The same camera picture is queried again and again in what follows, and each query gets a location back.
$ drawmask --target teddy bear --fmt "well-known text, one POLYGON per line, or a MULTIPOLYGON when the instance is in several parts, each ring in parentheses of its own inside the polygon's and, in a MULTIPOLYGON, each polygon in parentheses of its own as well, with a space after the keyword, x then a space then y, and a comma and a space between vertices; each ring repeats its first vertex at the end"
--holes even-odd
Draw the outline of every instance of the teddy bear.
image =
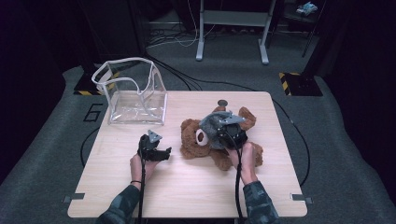
MULTIPOLYGON (((226 107, 224 105, 219 105, 213 112, 225 110, 226 107)), ((239 109, 238 116, 245 118, 245 121, 239 123, 244 131, 249 130, 256 124, 256 117, 244 106, 239 109)), ((220 170, 229 170, 233 164, 228 157, 227 150, 224 147, 213 146, 207 134, 201 129, 200 122, 199 119, 185 119, 181 123, 181 154, 187 160, 210 156, 220 170)), ((256 166, 260 166, 262 165, 262 147, 255 143, 251 144, 256 148, 256 166)))

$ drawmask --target camouflage sleeve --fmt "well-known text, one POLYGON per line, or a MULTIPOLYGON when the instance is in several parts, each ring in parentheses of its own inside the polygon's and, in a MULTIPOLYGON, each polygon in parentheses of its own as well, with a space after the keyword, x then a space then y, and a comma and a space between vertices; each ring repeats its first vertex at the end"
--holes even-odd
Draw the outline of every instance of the camouflage sleeve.
POLYGON ((140 191, 128 186, 111 202, 108 209, 96 219, 96 224, 132 223, 132 212, 139 202, 140 191))
POLYGON ((247 219, 250 224, 279 223, 279 216, 262 182, 255 181, 245 185, 244 194, 247 206, 247 219))

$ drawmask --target person's right arm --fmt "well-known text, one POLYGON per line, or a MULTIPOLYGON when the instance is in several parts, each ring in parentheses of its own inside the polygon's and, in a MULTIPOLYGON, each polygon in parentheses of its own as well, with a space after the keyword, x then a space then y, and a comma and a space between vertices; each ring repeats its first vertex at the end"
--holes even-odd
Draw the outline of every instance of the person's right arm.
MULTIPOLYGON (((236 168, 239 160, 235 149, 227 149, 233 166, 236 168)), ((256 151, 252 144, 246 142, 242 150, 241 179, 244 183, 244 194, 249 223, 279 223, 279 216, 274 208, 271 198, 259 181, 255 172, 256 151)))

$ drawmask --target light wood table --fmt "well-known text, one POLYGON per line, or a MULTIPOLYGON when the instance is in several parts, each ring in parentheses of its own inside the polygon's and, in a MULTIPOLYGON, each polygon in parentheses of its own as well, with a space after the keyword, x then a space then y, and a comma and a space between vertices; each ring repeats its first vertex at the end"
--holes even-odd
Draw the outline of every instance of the light wood table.
MULTIPOLYGON (((172 147, 171 157, 156 168, 145 189, 143 217, 224 218, 238 217, 234 200, 236 171, 221 171, 210 157, 185 160, 180 153, 180 124, 185 119, 202 119, 218 105, 228 102, 227 110, 237 114, 241 106, 257 117, 247 131, 248 139, 263 149, 263 165, 257 174, 281 217, 303 217, 304 202, 290 194, 301 194, 285 138, 267 92, 254 91, 169 91, 165 124, 107 124, 108 111, 93 144, 79 180, 70 217, 99 217, 111 201, 131 181, 129 159, 137 151, 140 136, 152 130, 163 139, 159 150, 172 147)), ((240 203, 246 216, 245 198, 240 186, 240 203)))

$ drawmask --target chair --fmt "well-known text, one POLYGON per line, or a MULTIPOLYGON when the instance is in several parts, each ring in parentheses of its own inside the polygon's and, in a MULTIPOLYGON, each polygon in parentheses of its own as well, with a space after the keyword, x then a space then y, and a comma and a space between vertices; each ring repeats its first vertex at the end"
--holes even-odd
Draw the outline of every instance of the chair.
POLYGON ((305 56, 306 51, 308 50, 309 44, 312 41, 312 36, 314 35, 314 33, 317 31, 317 27, 318 27, 318 22, 323 14, 323 9, 326 7, 326 1, 327 0, 322 0, 322 1, 312 1, 312 3, 318 7, 318 10, 316 10, 315 13, 310 13, 308 16, 304 16, 301 13, 298 13, 296 10, 298 8, 299 5, 303 5, 304 3, 308 2, 308 0, 306 1, 296 1, 295 3, 284 3, 283 7, 280 9, 279 12, 279 16, 277 18, 277 20, 274 20, 274 25, 273 25, 273 29, 272 29, 272 33, 270 35, 270 38, 267 41, 267 48, 270 47, 271 44, 271 40, 273 38, 273 35, 276 31, 276 27, 277 24, 280 20, 282 21, 287 21, 289 23, 295 23, 298 25, 303 26, 306 30, 309 31, 308 33, 308 41, 305 45, 305 49, 303 52, 303 56, 305 56))

